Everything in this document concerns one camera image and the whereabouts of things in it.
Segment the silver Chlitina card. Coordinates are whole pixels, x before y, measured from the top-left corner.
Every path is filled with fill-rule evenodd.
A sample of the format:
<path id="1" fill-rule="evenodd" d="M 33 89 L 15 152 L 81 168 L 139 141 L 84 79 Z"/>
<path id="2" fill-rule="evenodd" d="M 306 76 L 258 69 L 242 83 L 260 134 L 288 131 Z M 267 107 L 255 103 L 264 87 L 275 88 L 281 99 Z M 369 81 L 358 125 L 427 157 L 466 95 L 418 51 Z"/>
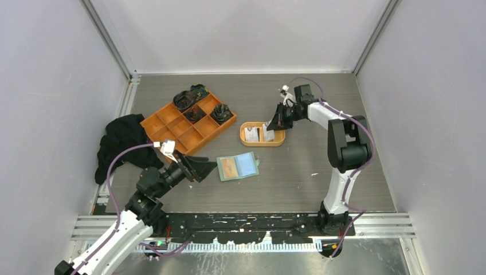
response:
<path id="1" fill-rule="evenodd" d="M 260 141 L 260 129 L 258 127 L 245 127 L 244 128 L 245 141 L 248 143 L 254 143 Z"/>

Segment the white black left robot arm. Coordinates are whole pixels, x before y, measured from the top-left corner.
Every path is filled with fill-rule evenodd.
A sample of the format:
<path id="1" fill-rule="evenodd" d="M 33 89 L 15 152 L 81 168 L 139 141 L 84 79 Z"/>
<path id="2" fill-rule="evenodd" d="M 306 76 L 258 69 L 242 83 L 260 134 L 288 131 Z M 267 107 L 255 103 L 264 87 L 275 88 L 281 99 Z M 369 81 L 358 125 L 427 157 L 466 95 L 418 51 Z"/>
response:
<path id="1" fill-rule="evenodd" d="M 112 274 L 146 238 L 166 235 L 168 217 L 159 198 L 181 181 L 201 182 L 217 168 L 206 157 L 174 153 L 175 159 L 163 171 L 144 169 L 136 191 L 110 228 L 72 262 L 61 261 L 55 274 Z"/>

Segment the green card holder wallet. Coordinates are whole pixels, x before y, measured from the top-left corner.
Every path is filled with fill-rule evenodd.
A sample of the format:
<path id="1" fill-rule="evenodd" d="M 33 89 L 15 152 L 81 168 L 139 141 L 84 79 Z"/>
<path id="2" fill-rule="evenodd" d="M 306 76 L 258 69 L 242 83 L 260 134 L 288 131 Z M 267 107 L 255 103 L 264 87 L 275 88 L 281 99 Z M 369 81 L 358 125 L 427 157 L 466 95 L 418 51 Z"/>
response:
<path id="1" fill-rule="evenodd" d="M 239 176 L 236 178 L 230 178 L 230 179 L 225 179 L 222 173 L 222 164 L 221 164 L 221 159 L 222 158 L 229 158 L 233 157 L 236 161 L 236 165 L 238 168 L 238 174 Z M 239 180 L 243 178 L 248 178 L 251 176 L 256 176 L 259 175 L 259 169 L 258 166 L 260 164 L 259 159 L 255 156 L 254 152 L 246 152 L 243 154 L 239 155 L 234 155 L 234 156 L 222 156 L 222 157 L 217 157 L 217 166 L 218 166 L 218 172 L 220 175 L 220 180 L 222 182 L 230 181 L 230 180 Z"/>

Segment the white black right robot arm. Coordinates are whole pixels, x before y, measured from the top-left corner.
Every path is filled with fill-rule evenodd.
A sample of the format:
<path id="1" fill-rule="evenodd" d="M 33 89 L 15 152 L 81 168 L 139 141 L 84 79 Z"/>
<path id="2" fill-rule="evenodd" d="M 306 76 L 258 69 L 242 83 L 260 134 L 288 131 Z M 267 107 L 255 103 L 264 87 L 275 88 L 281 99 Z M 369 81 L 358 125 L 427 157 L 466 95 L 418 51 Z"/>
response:
<path id="1" fill-rule="evenodd" d="M 308 84 L 299 85 L 290 93 L 283 86 L 283 101 L 266 124 L 268 130 L 287 130 L 296 121 L 307 119 L 327 131 L 327 157 L 332 166 L 328 193 L 320 205 L 316 225 L 325 235 L 333 235 L 348 223 L 349 191 L 356 177 L 371 161 L 375 145 L 363 116 L 351 116 L 316 99 Z"/>

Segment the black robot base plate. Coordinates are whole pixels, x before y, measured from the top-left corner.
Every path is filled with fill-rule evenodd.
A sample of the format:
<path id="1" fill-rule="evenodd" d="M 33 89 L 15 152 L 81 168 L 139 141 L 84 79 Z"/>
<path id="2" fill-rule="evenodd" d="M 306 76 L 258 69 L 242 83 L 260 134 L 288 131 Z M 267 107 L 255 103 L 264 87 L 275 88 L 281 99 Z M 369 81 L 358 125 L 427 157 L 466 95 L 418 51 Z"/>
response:
<path id="1" fill-rule="evenodd" d="M 311 243 L 317 237 L 339 239 L 343 233 L 354 235 L 354 229 L 347 225 L 325 223 L 324 216 L 318 213 L 168 213 L 151 237 L 239 245 L 262 243 L 269 236 L 272 244 L 297 244 Z"/>

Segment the white printed card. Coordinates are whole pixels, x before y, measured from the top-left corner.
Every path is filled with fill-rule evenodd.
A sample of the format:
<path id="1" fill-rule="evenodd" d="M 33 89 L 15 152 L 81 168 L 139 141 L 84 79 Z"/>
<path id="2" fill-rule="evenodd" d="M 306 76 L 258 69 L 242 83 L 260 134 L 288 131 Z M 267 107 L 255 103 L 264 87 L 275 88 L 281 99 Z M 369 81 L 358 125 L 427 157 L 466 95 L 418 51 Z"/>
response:
<path id="1" fill-rule="evenodd" d="M 262 125 L 264 142 L 271 142 L 275 139 L 275 131 L 269 129 L 270 122 L 266 122 Z"/>

